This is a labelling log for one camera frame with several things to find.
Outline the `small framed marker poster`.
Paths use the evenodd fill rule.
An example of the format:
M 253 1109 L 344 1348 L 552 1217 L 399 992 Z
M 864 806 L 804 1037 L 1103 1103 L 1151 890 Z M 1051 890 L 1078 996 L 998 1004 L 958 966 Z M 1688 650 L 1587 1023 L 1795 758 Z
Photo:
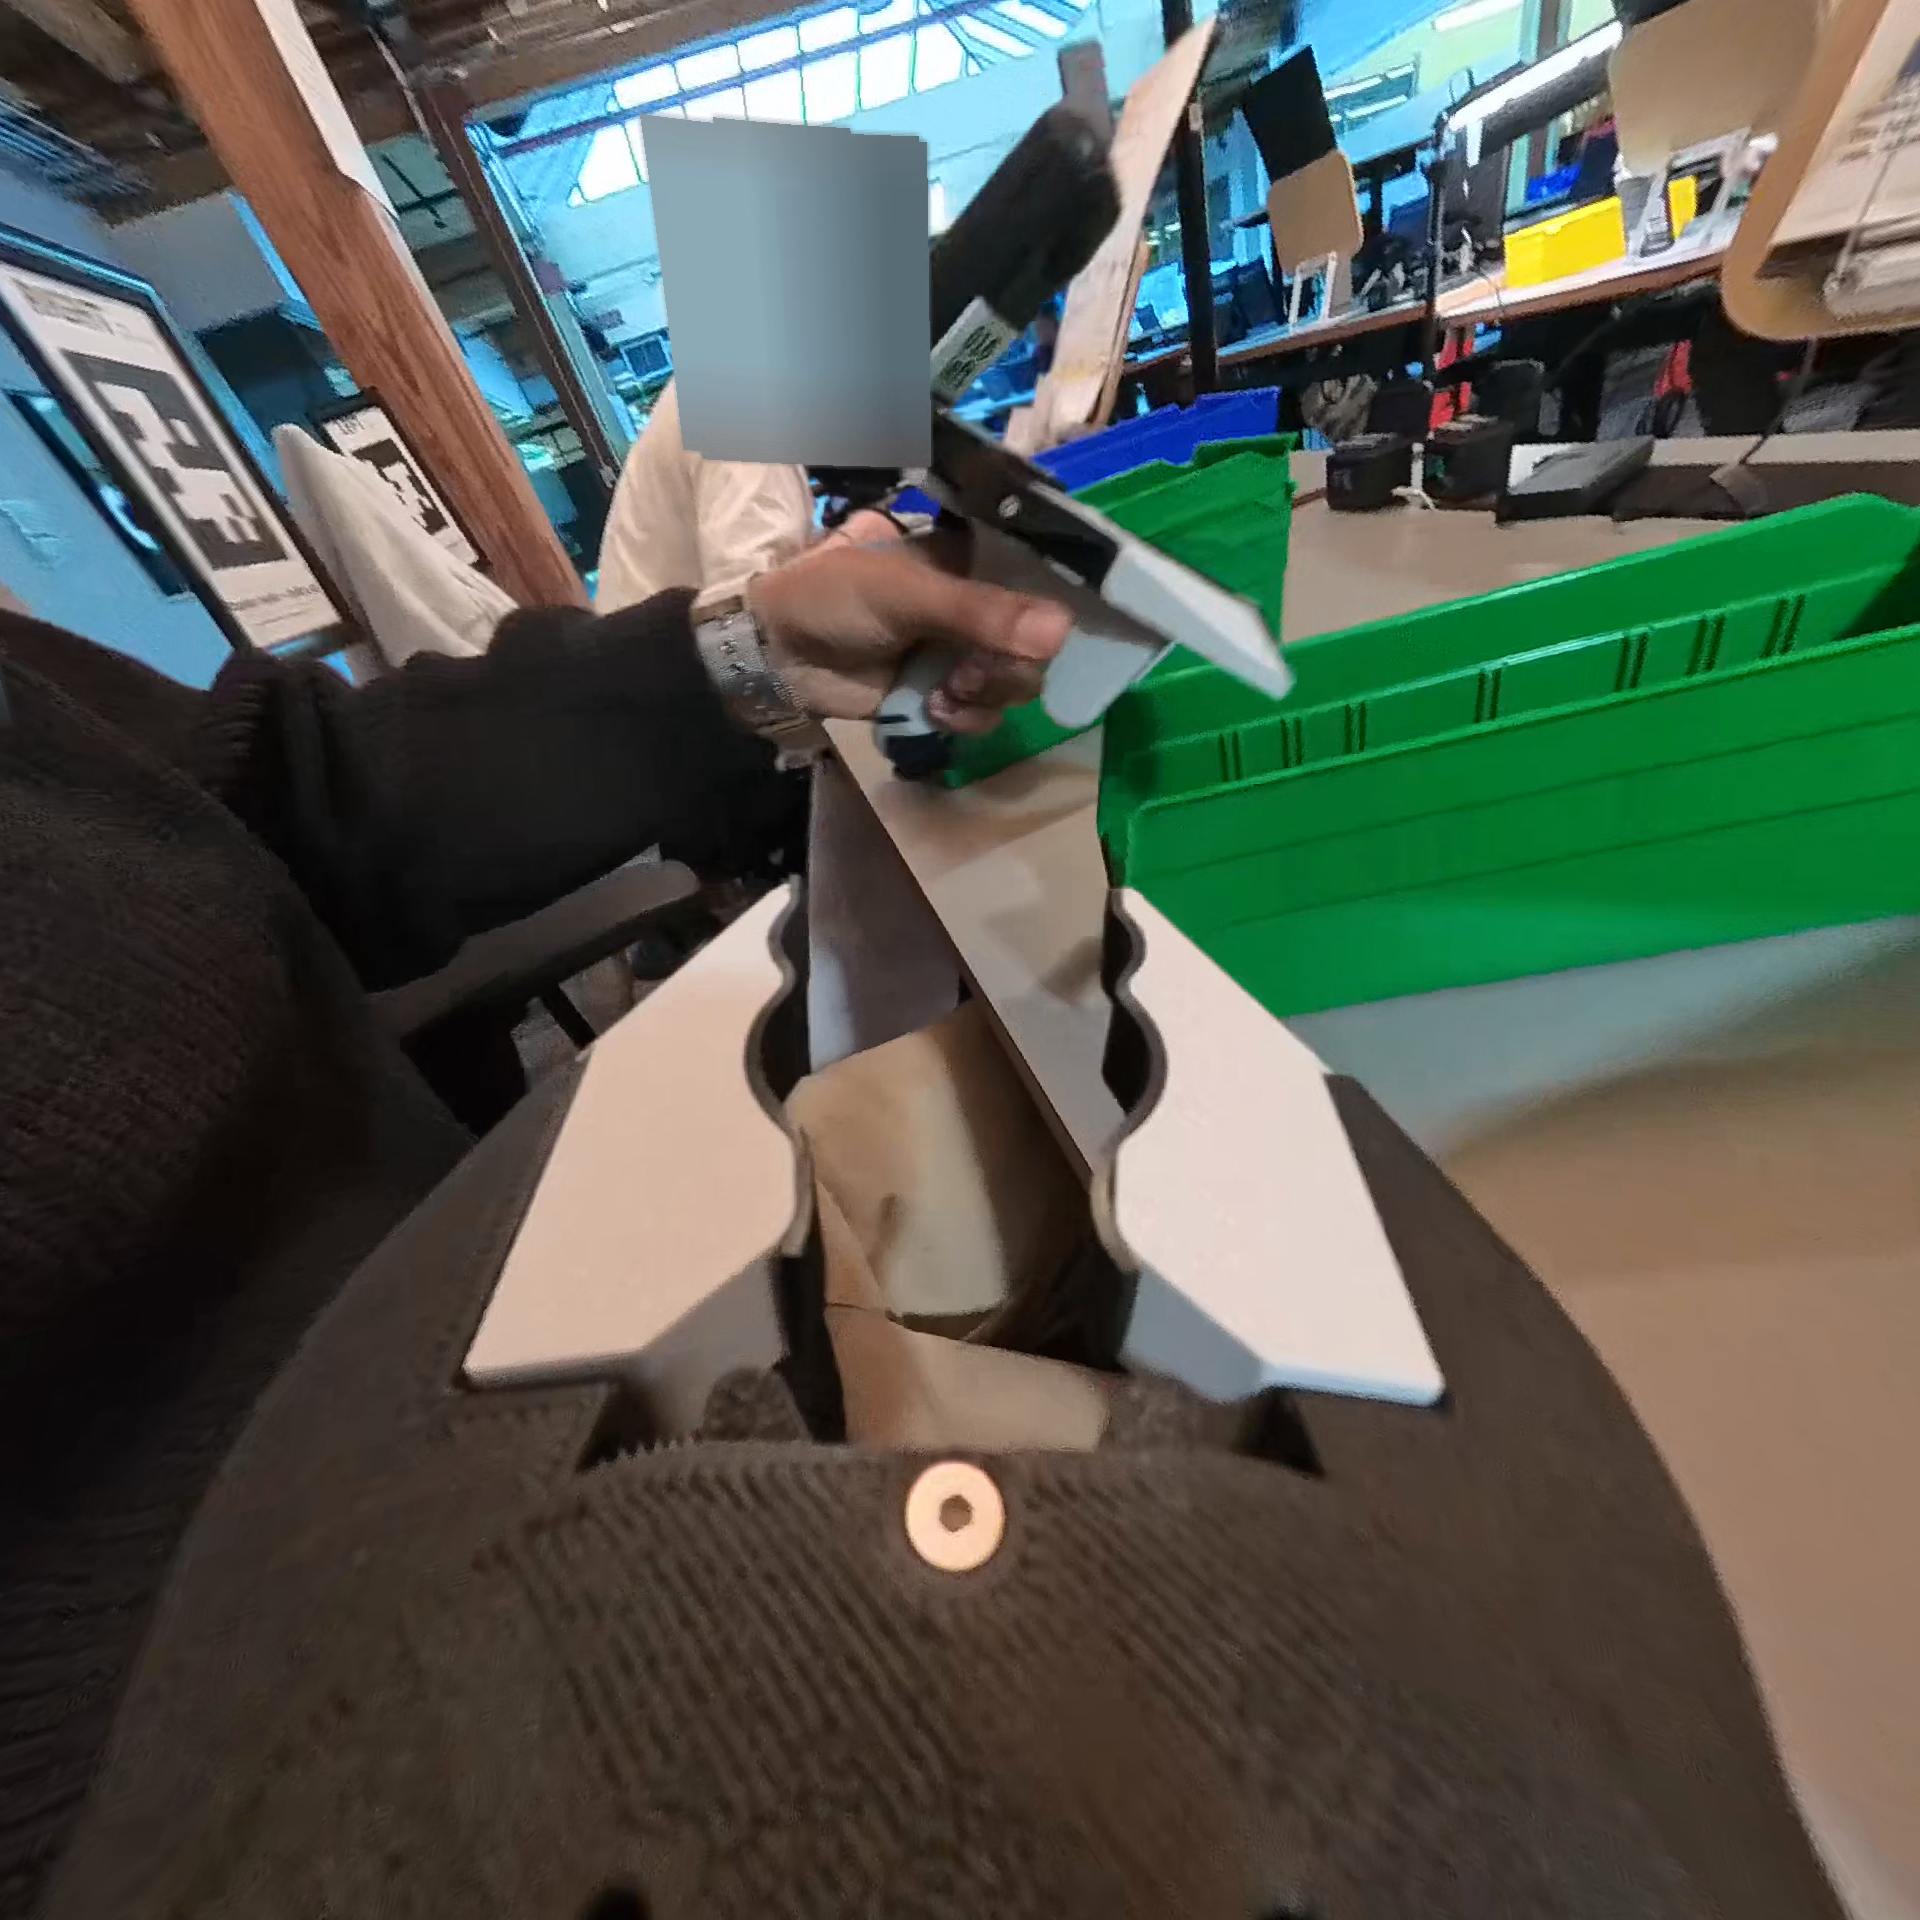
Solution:
M 337 399 L 317 411 L 315 431 L 333 452 L 369 468 L 395 496 L 401 513 L 445 553 L 480 574 L 490 572 L 489 558 L 467 536 L 467 522 L 445 499 L 423 457 L 378 394 L 361 390 Z

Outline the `person's left hand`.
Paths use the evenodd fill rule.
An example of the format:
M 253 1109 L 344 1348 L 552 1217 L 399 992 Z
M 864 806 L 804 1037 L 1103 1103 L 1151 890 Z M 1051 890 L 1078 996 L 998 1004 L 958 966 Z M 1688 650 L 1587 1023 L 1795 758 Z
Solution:
M 1067 609 L 963 579 L 897 541 L 829 541 L 755 579 L 744 609 L 815 722 L 873 722 L 915 654 L 943 660 L 925 712 L 949 734 L 990 734 L 1036 702 L 1073 630 Z

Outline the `yellow plastic bin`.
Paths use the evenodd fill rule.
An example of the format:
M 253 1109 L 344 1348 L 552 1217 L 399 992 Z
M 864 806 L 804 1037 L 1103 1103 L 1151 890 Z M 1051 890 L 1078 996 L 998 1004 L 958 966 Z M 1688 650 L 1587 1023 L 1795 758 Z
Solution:
M 1574 204 L 1505 235 L 1505 293 L 1591 274 L 1625 258 L 1618 198 Z

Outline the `silver wristwatch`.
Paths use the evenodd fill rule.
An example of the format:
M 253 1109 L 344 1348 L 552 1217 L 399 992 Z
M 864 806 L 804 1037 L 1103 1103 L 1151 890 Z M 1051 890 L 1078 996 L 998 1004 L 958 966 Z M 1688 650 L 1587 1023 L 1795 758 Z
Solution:
M 748 588 L 696 596 L 689 633 L 707 683 L 740 731 L 769 747 L 780 766 L 808 766 L 824 755 L 828 734 L 780 676 Z

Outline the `green plastic bin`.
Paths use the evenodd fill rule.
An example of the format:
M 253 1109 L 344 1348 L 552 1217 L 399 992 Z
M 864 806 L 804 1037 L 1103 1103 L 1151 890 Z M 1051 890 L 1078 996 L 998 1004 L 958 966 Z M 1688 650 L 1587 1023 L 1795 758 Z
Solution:
M 1290 650 L 1102 731 L 1109 873 L 1268 1014 L 1912 917 L 1917 513 L 1841 496 Z
M 1076 490 L 1076 499 L 1135 541 L 1262 609 L 1281 628 L 1295 513 L 1295 435 L 1200 444 L 1186 463 L 1153 460 Z
M 1248 601 L 1262 614 L 1268 640 L 1281 637 L 1290 495 L 1226 496 L 1223 504 L 1202 504 L 1183 517 L 1147 513 L 1143 501 L 1136 514 L 1118 504 L 1109 514 L 1147 545 Z M 949 788 L 987 782 L 1076 734 L 1049 722 L 1040 703 L 1012 708 L 992 734 L 958 740 L 941 782 Z

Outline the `black battery box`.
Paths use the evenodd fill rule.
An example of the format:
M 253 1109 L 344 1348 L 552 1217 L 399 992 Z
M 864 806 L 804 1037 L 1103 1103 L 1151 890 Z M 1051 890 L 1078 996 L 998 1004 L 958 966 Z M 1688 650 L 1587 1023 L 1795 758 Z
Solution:
M 1339 442 L 1326 463 L 1326 508 L 1334 514 L 1375 514 L 1401 504 L 1417 486 L 1417 439 L 1366 431 Z
M 1430 429 L 1421 490 L 1435 504 L 1487 504 L 1507 492 L 1518 426 L 1502 416 L 1463 415 Z

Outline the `person's upper body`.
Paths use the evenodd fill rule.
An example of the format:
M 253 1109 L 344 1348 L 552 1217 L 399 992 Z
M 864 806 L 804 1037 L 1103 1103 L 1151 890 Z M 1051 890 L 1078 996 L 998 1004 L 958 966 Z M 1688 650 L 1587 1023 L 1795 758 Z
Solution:
M 3 1882 L 33 1916 L 253 1402 L 467 1136 L 361 986 L 440 963 L 405 683 L 192 691 L 5 615 Z

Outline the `person's left forearm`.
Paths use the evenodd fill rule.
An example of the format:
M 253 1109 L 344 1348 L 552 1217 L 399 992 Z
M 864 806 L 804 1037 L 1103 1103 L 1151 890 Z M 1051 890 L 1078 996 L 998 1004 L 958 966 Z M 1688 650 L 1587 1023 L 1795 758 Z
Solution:
M 744 876 L 788 845 L 795 788 L 720 705 L 689 590 L 612 615 L 516 614 L 485 654 L 369 686 L 237 663 L 192 774 L 276 853 L 369 990 L 445 969 L 657 850 Z

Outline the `white jacket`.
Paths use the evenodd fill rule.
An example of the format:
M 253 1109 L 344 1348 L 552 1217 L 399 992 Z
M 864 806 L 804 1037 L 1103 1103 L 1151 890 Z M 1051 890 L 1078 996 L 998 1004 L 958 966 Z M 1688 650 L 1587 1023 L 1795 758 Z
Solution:
M 304 426 L 273 429 L 273 452 L 298 522 L 360 633 L 374 672 L 415 656 L 475 660 L 490 650 L 514 597 L 459 563 L 408 519 L 369 468 Z

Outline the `flat black case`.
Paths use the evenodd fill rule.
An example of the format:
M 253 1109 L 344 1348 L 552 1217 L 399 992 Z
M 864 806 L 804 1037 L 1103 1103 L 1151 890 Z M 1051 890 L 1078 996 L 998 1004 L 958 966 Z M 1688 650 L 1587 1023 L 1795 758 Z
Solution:
M 1621 438 L 1567 447 L 1520 447 L 1530 466 L 1511 466 L 1493 517 L 1520 525 L 1556 517 L 1598 517 L 1640 479 L 1655 457 L 1655 438 Z

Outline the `black monitor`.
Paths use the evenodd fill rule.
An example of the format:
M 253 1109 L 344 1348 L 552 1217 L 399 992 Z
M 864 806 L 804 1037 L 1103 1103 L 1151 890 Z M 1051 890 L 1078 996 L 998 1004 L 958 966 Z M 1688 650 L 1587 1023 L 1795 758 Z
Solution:
M 1237 112 L 1272 185 L 1335 152 L 1326 88 L 1308 44 L 1251 84 Z

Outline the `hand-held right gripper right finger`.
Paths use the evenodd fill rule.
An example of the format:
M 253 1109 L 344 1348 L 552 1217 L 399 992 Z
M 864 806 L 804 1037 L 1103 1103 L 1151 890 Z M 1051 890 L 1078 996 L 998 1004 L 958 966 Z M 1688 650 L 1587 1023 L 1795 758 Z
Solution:
M 1213 1404 L 1268 1389 L 1439 1407 L 1447 1382 L 1308 1044 L 1136 890 L 1102 932 L 1117 1129 L 1092 1230 L 1130 1373 Z

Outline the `wooden post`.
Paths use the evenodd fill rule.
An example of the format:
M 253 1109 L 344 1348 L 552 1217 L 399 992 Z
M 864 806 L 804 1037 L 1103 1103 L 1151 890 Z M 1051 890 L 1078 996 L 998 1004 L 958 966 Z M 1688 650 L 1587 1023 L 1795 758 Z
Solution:
M 524 605 L 585 609 L 298 5 L 134 3 L 132 17 L 328 341 L 414 439 L 497 581 Z

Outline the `grey desk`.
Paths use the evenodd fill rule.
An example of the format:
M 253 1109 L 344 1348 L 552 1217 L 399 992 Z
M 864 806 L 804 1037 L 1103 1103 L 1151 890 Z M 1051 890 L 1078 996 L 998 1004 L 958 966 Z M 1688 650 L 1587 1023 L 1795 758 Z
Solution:
M 1711 534 L 1328 514 L 1284 641 Z M 1092 734 L 897 782 L 833 730 L 1078 1173 L 1117 1127 Z M 1350 1006 L 1295 1023 L 1436 1160 L 1604 1359 L 1693 1508 L 1854 1916 L 1916 1916 L 1916 922 Z

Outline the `blue plastic bin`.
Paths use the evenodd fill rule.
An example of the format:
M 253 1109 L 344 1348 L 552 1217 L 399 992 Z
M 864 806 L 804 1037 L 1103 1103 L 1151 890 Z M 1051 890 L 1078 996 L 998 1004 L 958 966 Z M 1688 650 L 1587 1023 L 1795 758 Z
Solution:
M 1276 435 L 1281 390 L 1242 388 L 1209 394 L 1191 407 L 1166 407 L 1145 416 L 1122 419 L 1107 429 L 1034 455 L 1065 492 L 1085 492 L 1122 474 L 1164 466 L 1186 466 L 1197 450 Z

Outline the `large framed marker poster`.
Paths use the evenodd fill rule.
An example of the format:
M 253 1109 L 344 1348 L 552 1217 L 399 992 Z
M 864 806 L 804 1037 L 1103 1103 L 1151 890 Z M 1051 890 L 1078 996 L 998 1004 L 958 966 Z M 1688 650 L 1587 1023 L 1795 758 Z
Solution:
M 5 229 L 5 336 L 236 654 L 325 660 L 350 615 L 157 291 Z

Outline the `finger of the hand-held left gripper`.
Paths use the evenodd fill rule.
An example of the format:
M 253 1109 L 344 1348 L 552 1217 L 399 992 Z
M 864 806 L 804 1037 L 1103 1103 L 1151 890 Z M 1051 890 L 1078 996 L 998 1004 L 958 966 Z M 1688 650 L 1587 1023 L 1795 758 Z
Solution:
M 927 496 L 949 517 L 1019 541 L 1090 593 L 1103 593 L 1124 534 L 1051 477 L 949 408 L 930 411 Z
M 906 490 L 927 496 L 927 477 L 909 474 Z M 1262 614 L 1248 601 L 1215 588 L 1122 528 L 1124 544 L 1107 590 L 1090 593 L 1007 536 L 949 514 L 941 519 L 958 525 L 949 544 L 967 579 L 1071 611 L 1071 637 L 1047 665 L 1040 691 L 1047 720 L 1061 730 L 1092 727 L 1176 650 L 1226 669 L 1237 686 L 1266 698 L 1284 698 L 1291 686 L 1281 645 L 1268 640 Z

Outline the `black office chair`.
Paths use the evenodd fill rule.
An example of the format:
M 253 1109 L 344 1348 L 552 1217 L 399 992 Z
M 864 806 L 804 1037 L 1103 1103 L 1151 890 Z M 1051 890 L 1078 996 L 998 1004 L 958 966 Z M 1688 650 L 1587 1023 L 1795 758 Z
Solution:
M 434 1097 L 484 1138 L 530 1090 L 516 1032 L 542 1014 L 580 1063 L 599 1030 L 568 983 L 604 964 L 631 981 L 634 950 L 660 946 L 667 972 L 714 932 L 701 880 L 682 864 L 627 864 L 510 925 L 467 938 L 452 959 L 372 996 L 378 1021 Z

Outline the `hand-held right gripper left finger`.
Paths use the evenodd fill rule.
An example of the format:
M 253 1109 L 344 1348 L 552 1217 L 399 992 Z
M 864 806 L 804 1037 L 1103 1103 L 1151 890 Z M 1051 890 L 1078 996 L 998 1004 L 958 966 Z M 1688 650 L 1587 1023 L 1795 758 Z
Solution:
M 617 1386 L 697 1424 L 788 1350 L 780 1269 L 812 1185 L 786 1115 L 804 1014 L 804 885 L 740 915 L 589 1049 L 484 1309 L 477 1391 Z

